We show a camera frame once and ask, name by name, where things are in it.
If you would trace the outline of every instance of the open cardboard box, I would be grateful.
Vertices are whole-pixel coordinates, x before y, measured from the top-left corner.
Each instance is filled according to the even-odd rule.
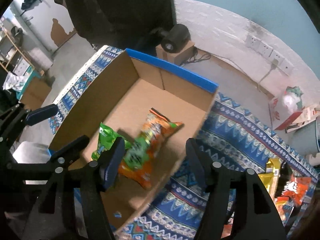
[[[118,230],[139,216],[185,158],[185,143],[200,129],[214,101],[218,86],[195,73],[164,60],[127,49],[117,56],[91,83],[65,117],[50,149],[58,150],[81,135],[91,138],[82,152],[91,161],[97,149],[100,122],[135,138],[150,108],[184,127],[162,146],[154,161],[152,188],[144,190],[120,176],[115,188],[101,193],[111,225]],[[121,213],[121,218],[114,216]]]

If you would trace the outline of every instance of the concrete floor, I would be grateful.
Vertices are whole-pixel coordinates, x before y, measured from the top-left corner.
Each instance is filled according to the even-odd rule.
[[[73,75],[94,53],[91,45],[77,34],[57,51],[54,55],[54,63],[47,73],[49,78],[55,80],[43,106],[54,101]],[[186,64],[184,67],[219,84],[220,92],[249,109],[263,123],[271,126],[268,101],[272,95],[266,91],[264,93],[258,91],[257,84],[243,73],[213,56],[210,60]],[[292,134],[286,134],[284,131],[279,131],[278,134],[285,142],[290,143]],[[49,122],[45,120],[33,127],[26,127],[20,141],[49,145],[52,138]]]

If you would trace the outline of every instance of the black cylindrical speaker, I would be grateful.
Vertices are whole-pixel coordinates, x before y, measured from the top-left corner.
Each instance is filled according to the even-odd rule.
[[[162,48],[169,53],[178,53],[190,40],[188,28],[183,24],[176,24],[161,41]]]

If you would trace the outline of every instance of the green snack bag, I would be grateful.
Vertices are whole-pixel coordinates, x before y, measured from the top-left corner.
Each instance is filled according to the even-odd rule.
[[[99,128],[98,148],[92,153],[91,158],[94,161],[98,160],[102,152],[110,150],[117,137],[122,137],[124,139],[124,146],[126,150],[131,148],[131,143],[128,142],[122,135],[113,131],[113,129],[109,126],[101,123]]]

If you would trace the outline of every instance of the electrical outlet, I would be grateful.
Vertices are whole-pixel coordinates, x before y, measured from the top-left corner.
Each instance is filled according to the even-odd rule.
[[[276,66],[280,66],[284,60],[284,56],[282,56],[278,51],[275,49],[271,52],[269,56],[269,60]]]
[[[260,43],[261,43],[261,40],[251,35],[250,33],[248,33],[248,36],[244,42],[244,44],[248,48],[254,49],[255,51],[257,51],[257,49],[259,48]]]
[[[268,44],[266,44],[264,41],[261,41],[257,51],[263,57],[265,57],[266,59],[269,59],[269,56],[271,55],[271,52],[273,51],[273,48],[270,47]]]
[[[286,59],[283,60],[281,65],[278,66],[287,76],[290,76],[292,73],[292,70],[294,69],[294,66],[289,63]]]

